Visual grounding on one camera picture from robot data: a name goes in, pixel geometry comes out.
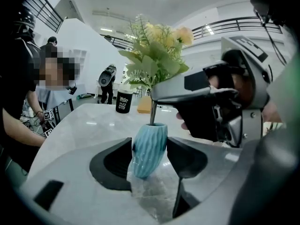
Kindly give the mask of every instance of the black helmet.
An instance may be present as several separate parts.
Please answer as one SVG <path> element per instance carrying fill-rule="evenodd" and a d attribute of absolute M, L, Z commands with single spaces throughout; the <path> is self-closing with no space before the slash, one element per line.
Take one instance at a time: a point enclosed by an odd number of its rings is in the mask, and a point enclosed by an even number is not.
<path fill-rule="evenodd" d="M 22 5 L 18 13 L 15 15 L 14 23 L 25 24 L 28 25 L 31 29 L 34 29 L 34 27 L 36 26 L 36 18 L 29 8 Z"/>

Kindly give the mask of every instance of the ribbed ceramic vase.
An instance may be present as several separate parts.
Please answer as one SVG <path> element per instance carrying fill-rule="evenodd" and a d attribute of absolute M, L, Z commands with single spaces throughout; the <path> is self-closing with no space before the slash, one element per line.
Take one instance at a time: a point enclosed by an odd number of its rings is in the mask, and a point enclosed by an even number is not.
<path fill-rule="evenodd" d="M 133 174 L 146 178 L 158 167 L 165 153 L 168 127 L 163 123 L 143 125 L 133 143 Z"/>

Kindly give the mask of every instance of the black metal railing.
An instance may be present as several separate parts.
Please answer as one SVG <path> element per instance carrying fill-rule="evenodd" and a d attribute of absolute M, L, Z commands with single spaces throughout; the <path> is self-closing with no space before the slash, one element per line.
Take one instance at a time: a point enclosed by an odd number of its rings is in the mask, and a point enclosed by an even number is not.
<path fill-rule="evenodd" d="M 281 28 L 270 22 L 266 25 L 269 32 L 282 34 Z M 257 17 L 237 17 L 232 19 L 211 22 L 192 30 L 195 40 L 233 31 L 264 31 Z"/>
<path fill-rule="evenodd" d="M 112 45 L 114 45 L 119 50 L 131 51 L 133 48 L 133 43 L 130 41 L 117 38 L 117 37 L 111 37 L 108 35 L 103 35 L 103 34 L 100 35 L 103 36 L 107 41 L 109 41 Z"/>
<path fill-rule="evenodd" d="M 48 0 L 25 0 L 23 5 L 28 7 L 33 14 L 56 33 L 63 22 L 61 16 L 55 11 Z"/>

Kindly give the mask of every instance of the pixelated area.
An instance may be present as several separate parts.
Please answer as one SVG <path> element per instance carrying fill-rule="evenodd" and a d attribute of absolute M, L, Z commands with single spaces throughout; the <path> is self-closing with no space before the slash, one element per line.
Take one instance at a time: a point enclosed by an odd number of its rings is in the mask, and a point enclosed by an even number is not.
<path fill-rule="evenodd" d="M 73 86 L 79 79 L 80 63 L 71 50 L 49 46 L 39 52 L 38 59 L 39 63 L 34 62 L 34 80 L 42 87 L 61 90 Z"/>

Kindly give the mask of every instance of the orange wooden block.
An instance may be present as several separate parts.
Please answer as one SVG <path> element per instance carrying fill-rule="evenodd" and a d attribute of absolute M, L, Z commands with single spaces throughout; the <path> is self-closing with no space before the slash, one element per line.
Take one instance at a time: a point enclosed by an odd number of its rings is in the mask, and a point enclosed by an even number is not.
<path fill-rule="evenodd" d="M 139 113 L 150 113 L 152 107 L 152 99 L 150 96 L 143 96 L 139 105 L 137 106 L 137 111 Z"/>

